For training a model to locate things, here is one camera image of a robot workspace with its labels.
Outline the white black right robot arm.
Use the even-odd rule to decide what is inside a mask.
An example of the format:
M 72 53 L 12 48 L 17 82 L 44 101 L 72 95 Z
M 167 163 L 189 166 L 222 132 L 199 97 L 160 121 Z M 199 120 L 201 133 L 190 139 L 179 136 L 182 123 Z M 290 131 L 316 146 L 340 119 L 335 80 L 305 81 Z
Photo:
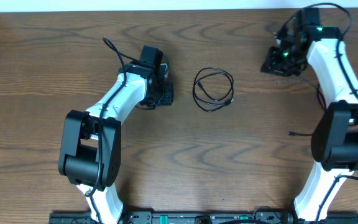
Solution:
M 261 72 L 283 77 L 300 75 L 307 65 L 319 81 L 325 112 L 311 135 L 311 173 L 284 223 L 320 223 L 346 180 L 357 180 L 358 79 L 349 63 L 343 34 L 337 27 L 303 25 L 281 28 L 277 46 L 269 49 Z

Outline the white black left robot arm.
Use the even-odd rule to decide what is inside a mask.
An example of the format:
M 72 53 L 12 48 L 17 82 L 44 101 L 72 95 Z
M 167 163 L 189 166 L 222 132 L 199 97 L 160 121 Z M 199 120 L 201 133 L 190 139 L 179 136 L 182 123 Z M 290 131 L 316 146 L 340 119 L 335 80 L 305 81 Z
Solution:
M 142 105 L 153 110 L 173 102 L 167 63 L 128 63 L 111 89 L 85 111 L 71 110 L 64 122 L 58 162 L 60 175 L 77 186 L 98 223 L 119 223 L 124 204 L 115 181 L 121 166 L 121 127 Z

